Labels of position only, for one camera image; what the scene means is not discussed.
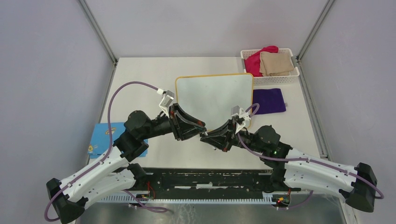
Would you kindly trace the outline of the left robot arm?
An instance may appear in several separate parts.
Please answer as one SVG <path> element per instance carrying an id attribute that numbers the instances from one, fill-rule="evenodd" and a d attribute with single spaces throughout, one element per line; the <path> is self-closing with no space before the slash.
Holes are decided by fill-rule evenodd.
<path id="1" fill-rule="evenodd" d="M 98 200 L 122 190 L 143 189 L 147 178 L 133 160 L 145 152 L 148 139 L 173 134 L 175 140 L 188 140 L 206 132 L 205 123 L 187 114 L 177 103 L 155 119 L 136 110 L 124 123 L 119 138 L 110 139 L 109 148 L 93 163 L 64 179 L 52 178 L 46 183 L 49 203 L 44 211 L 48 222 L 69 224 L 79 218 Z"/>

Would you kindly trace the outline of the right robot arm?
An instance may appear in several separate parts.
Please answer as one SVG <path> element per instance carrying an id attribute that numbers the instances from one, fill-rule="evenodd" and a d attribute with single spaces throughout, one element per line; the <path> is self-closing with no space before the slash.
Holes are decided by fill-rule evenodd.
<path id="1" fill-rule="evenodd" d="M 240 147 L 259 157 L 273 169 L 269 183 L 275 190 L 287 187 L 320 192 L 368 213 L 374 211 L 375 200 L 383 198 L 376 196 L 377 178 L 366 163 L 351 166 L 314 157 L 282 143 L 272 126 L 262 126 L 254 133 L 236 127 L 236 122 L 229 120 L 200 140 L 224 152 Z"/>

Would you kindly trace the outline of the yellow framed whiteboard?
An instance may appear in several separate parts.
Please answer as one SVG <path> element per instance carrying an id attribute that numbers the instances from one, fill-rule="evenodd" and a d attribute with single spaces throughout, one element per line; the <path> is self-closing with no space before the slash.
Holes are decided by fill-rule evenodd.
<path id="1" fill-rule="evenodd" d="M 211 131 L 231 118 L 233 107 L 252 105 L 254 77 L 249 73 L 178 77 L 175 87 L 180 107 Z"/>

